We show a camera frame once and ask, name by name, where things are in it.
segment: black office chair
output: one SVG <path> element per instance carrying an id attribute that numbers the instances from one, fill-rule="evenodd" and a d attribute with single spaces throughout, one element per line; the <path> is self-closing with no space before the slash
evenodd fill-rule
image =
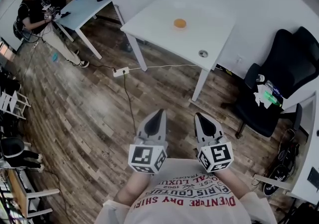
<path id="1" fill-rule="evenodd" d="M 245 125 L 256 132 L 270 137 L 279 118 L 289 118 L 293 122 L 294 130 L 298 130 L 302 117 L 302 107 L 297 104 L 296 112 L 284 113 L 281 107 L 271 104 L 266 109 L 255 101 L 254 92 L 258 92 L 256 79 L 258 74 L 265 76 L 285 98 L 289 98 L 297 89 L 312 81 L 319 75 L 319 44 L 313 35 L 304 27 L 300 27 L 294 34 L 280 29 L 275 36 L 272 49 L 262 66 L 253 64 L 240 87 L 240 94 L 235 104 L 223 103 L 225 108 L 232 106 L 234 112 L 243 120 L 236 133 L 241 137 Z"/>

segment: chair seat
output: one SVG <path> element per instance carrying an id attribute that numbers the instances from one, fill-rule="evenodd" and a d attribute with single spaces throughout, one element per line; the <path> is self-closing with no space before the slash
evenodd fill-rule
<path id="1" fill-rule="evenodd" d="M 276 128 L 282 109 L 274 104 L 271 104 L 268 109 L 263 103 L 258 106 L 254 92 L 257 92 L 257 87 L 254 90 L 241 91 L 235 103 L 235 113 L 253 130 L 270 137 Z"/>

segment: orange object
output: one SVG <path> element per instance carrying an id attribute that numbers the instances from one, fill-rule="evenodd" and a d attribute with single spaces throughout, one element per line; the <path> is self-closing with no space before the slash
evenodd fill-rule
<path id="1" fill-rule="evenodd" d="M 174 26 L 178 28 L 185 28 L 186 27 L 186 21 L 183 19 L 176 19 L 174 20 Z"/>

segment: blue object on table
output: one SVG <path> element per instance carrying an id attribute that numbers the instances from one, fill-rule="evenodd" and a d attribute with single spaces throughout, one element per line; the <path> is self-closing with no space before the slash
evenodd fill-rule
<path id="1" fill-rule="evenodd" d="M 54 53 L 53 56 L 52 56 L 52 61 L 55 62 L 57 60 L 58 60 L 58 54 Z"/>

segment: black sneaker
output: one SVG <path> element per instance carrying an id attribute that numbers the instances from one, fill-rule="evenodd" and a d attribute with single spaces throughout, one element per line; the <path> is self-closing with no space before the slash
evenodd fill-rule
<path id="1" fill-rule="evenodd" d="M 89 61 L 80 61 L 79 67 L 86 68 L 90 65 Z"/>

